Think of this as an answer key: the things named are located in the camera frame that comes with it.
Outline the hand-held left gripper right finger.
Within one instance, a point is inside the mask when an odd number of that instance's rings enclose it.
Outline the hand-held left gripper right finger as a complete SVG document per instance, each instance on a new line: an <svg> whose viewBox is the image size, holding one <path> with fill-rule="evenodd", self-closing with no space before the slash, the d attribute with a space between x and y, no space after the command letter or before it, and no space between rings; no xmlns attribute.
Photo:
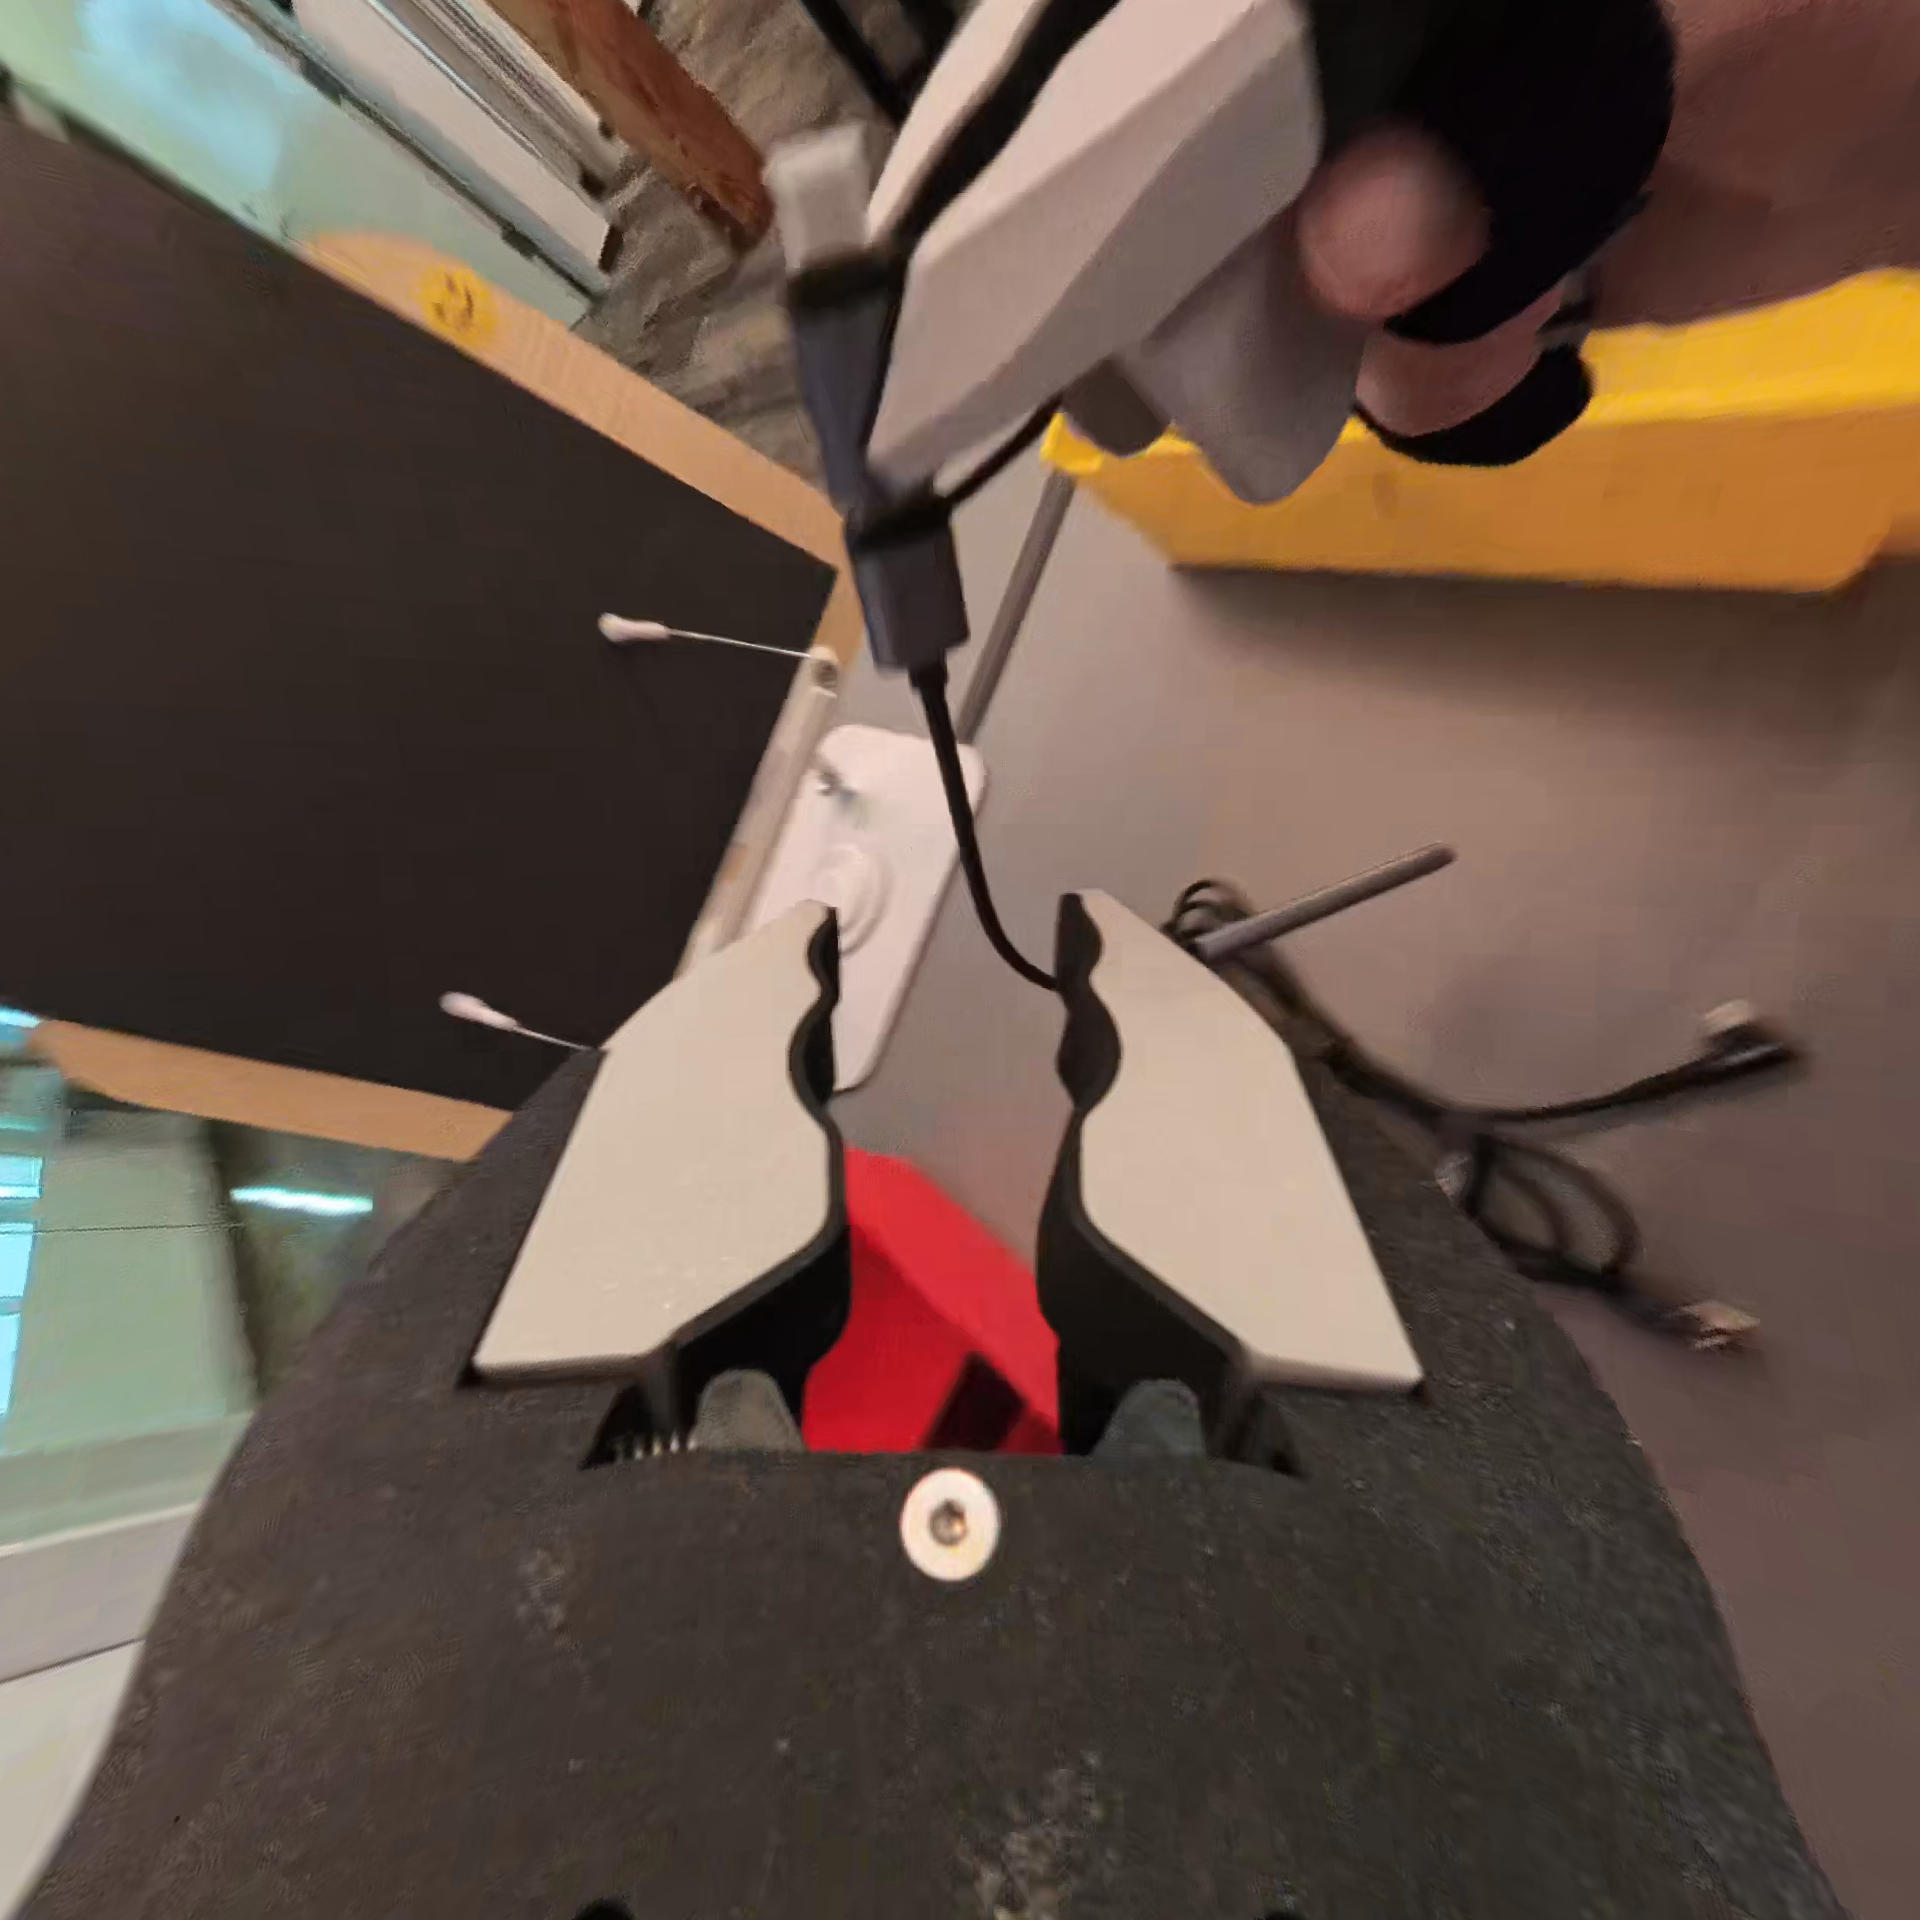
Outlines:
<svg viewBox="0 0 1920 1920"><path fill-rule="evenodd" d="M1063 1449L1173 1383L1216 1454L1272 1454L1289 1388L1408 1399L1423 1364L1279 1030L1107 894L1059 902L1067 1125L1036 1285Z"/></svg>

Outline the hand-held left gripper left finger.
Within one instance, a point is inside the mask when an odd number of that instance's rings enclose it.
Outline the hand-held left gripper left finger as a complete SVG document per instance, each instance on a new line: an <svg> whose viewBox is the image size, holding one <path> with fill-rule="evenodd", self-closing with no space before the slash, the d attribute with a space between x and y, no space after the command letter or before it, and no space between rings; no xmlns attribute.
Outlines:
<svg viewBox="0 0 1920 1920"><path fill-rule="evenodd" d="M701 961L603 1049L471 1353L485 1383L620 1381L643 1436L760 1377L799 1427L851 1317L830 1115L839 926L813 901Z"/></svg>

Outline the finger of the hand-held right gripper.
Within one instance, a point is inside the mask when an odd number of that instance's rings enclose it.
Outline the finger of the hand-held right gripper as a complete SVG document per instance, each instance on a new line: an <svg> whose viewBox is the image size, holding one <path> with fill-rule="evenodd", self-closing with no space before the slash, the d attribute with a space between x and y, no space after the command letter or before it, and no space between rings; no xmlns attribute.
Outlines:
<svg viewBox="0 0 1920 1920"><path fill-rule="evenodd" d="M883 479L933 479L1104 367L1150 439L1169 426L1136 386L1144 324L1168 314L1139 242L1192 82L1231 39L1211 4L1287 2L1116 4L918 245L886 247L903 302L870 437Z"/></svg>
<svg viewBox="0 0 1920 1920"><path fill-rule="evenodd" d="M1116 2L981 2L911 103L869 204L876 250L913 250L1019 131Z"/></svg>

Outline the thick black cable brown plug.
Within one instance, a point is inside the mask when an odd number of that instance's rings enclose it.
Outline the thick black cable brown plug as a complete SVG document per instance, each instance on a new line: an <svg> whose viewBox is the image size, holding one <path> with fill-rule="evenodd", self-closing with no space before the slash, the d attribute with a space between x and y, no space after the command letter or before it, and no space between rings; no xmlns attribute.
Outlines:
<svg viewBox="0 0 1920 1920"><path fill-rule="evenodd" d="M1287 1044L1319 1063L1340 1086L1423 1140L1429 1172L1463 1212L1484 1199L1489 1151L1478 1127L1437 1092L1422 1089L1374 1051L1309 995L1296 966L1275 948L1259 947L1211 962L1211 970L1243 996Z"/></svg>

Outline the grey usb hub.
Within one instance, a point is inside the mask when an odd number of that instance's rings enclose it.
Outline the grey usb hub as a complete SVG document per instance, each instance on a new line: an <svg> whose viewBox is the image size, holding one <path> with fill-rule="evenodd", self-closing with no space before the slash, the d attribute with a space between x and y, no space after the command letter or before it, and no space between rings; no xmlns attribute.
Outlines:
<svg viewBox="0 0 1920 1920"><path fill-rule="evenodd" d="M783 314L822 489L876 665L916 677L969 639L951 510L931 479L880 478L870 441L905 270L870 241L869 131L840 123L769 148L763 181L783 255Z"/></svg>

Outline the person's right hand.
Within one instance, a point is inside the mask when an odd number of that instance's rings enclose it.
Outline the person's right hand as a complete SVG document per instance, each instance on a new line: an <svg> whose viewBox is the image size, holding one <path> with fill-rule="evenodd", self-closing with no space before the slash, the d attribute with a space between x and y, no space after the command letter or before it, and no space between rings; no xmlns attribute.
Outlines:
<svg viewBox="0 0 1920 1920"><path fill-rule="evenodd" d="M1917 4L1432 4L1300 204L1365 326L1355 414L1437 466L1584 414L1588 330L1684 326L1917 261Z"/></svg>

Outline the red plastic bin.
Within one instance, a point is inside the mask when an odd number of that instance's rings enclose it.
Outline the red plastic bin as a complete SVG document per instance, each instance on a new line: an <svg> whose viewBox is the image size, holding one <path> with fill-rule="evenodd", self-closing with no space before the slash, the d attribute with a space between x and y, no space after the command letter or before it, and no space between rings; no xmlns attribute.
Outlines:
<svg viewBox="0 0 1920 1920"><path fill-rule="evenodd" d="M847 1151L852 1306L806 1379L821 1454L1059 1455L1059 1340L1027 1263L903 1158Z"/></svg>

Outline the yellow plastic bin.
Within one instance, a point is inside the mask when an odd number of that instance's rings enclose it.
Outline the yellow plastic bin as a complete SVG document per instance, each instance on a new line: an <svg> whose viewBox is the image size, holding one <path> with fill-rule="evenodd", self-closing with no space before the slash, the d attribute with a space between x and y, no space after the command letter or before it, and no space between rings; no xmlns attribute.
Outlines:
<svg viewBox="0 0 1920 1920"><path fill-rule="evenodd" d="M1300 491L1247 506L1184 439L1047 465L1165 562L1398 578L1829 591L1917 555L1917 276L1591 339L1584 418L1523 465L1415 465L1351 422Z"/></svg>

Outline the white stand with black board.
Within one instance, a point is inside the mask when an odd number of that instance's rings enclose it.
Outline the white stand with black board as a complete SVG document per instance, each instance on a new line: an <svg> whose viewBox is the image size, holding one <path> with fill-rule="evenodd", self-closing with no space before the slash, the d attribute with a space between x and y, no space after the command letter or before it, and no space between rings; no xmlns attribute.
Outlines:
<svg viewBox="0 0 1920 1920"><path fill-rule="evenodd" d="M792 471L511 294L496 291L499 330L488 347L465 351L443 341L419 315L415 278L433 266L461 267L452 255L377 231L326 233L301 245L300 255L633 457L716 499L731 515L831 564L831 595L813 634L812 665L819 675L831 665L836 689L795 689L785 695L750 802L739 817L678 961L678 971L699 966L745 927L776 836L799 796L809 750L824 739L831 701L847 690L852 669L867 653L831 506ZM437 1162L468 1162L507 1121L504 1110L443 1094L254 1063L68 1022L33 1023L28 1046L68 1084L134 1109Z"/></svg>

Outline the wooden post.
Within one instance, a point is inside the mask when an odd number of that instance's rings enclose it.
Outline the wooden post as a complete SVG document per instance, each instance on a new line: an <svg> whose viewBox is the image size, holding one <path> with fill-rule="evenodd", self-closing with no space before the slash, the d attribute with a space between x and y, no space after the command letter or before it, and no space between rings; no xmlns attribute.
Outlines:
<svg viewBox="0 0 1920 1920"><path fill-rule="evenodd" d="M773 231L760 154L726 108L697 82L637 13L620 2L492 2L504 23L733 251Z"/></svg>

